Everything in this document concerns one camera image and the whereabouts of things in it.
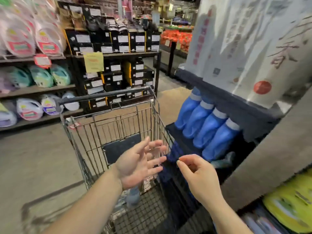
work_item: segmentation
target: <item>left hand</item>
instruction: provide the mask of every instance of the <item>left hand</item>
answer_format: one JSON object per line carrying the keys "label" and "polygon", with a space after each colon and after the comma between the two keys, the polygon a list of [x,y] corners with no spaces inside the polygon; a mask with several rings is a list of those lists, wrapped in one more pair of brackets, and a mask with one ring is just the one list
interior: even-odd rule
{"label": "left hand", "polygon": [[116,170],[124,190],[138,185],[146,177],[162,171],[162,166],[154,168],[166,161],[161,152],[167,149],[162,140],[150,141],[149,136],[124,152],[116,161],[113,169]]}

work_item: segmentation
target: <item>right hand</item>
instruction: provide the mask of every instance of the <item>right hand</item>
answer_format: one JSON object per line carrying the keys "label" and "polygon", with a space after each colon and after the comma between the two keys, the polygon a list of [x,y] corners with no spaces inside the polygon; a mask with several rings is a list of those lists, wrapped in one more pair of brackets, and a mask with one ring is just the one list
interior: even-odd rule
{"label": "right hand", "polygon": [[191,154],[180,157],[177,165],[192,194],[202,205],[211,209],[223,200],[218,175],[209,162]]}

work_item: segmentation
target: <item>concrete floor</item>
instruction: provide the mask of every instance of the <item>concrete floor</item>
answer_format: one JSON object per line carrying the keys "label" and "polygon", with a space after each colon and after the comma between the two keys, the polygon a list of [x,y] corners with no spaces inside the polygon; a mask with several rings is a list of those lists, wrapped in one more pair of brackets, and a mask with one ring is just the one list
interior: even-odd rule
{"label": "concrete floor", "polygon": [[[158,101],[165,125],[176,120],[190,94],[181,86],[160,74]],[[60,124],[5,135],[0,148],[0,233],[40,233],[86,192]]]}

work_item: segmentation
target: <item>wire mesh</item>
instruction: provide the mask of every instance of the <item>wire mesh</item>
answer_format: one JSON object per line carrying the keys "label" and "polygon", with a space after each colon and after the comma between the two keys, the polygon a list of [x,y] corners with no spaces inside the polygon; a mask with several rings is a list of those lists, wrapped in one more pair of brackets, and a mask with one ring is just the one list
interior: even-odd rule
{"label": "wire mesh", "polygon": [[[87,189],[104,173],[108,163],[105,145],[126,140],[139,133],[141,139],[161,139],[167,146],[160,156],[170,156],[174,140],[167,133],[159,115],[157,100],[138,103],[117,110],[90,114],[74,130],[64,129],[78,158]],[[166,162],[158,177],[148,177],[140,189],[141,199],[128,208],[124,191],[103,233],[202,233],[207,231],[210,216],[189,192],[188,185],[175,163]]]}

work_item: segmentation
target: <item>shopping cart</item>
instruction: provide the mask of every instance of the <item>shopping cart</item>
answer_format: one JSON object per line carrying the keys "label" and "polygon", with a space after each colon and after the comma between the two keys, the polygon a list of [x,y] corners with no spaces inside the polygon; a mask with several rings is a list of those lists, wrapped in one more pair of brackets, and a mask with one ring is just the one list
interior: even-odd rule
{"label": "shopping cart", "polygon": [[[132,94],[143,90],[148,90],[150,100],[127,106],[118,103],[117,107],[116,104],[115,106],[111,105],[109,110],[70,117],[70,119],[64,118],[61,114],[63,127],[74,148],[87,189],[118,159],[123,151],[145,137],[150,136],[151,140],[163,140],[167,150],[160,156],[170,154],[173,139],[165,130],[159,116],[159,103],[150,86],[57,100],[56,107],[59,110],[60,105],[66,103],[115,97],[119,94]],[[71,124],[74,125],[74,129],[69,128]],[[190,205],[185,204],[185,197],[181,197],[179,194],[179,187],[170,186],[163,182],[171,180],[170,176],[169,173],[162,172],[159,176],[154,175],[145,179],[140,187],[140,202],[135,208],[127,207],[125,203],[127,191],[124,191],[103,233],[164,234],[175,233],[178,229],[184,230],[182,233],[202,233],[205,231],[207,228],[198,228],[203,224],[198,221],[198,217],[194,217],[198,212],[198,207],[197,209],[193,206],[190,208]],[[174,188],[176,195],[170,200],[166,194],[172,196],[172,189]],[[177,202],[178,205],[185,207],[176,210]],[[178,224],[181,222],[181,213],[185,213],[186,216],[183,227],[182,224]]]}

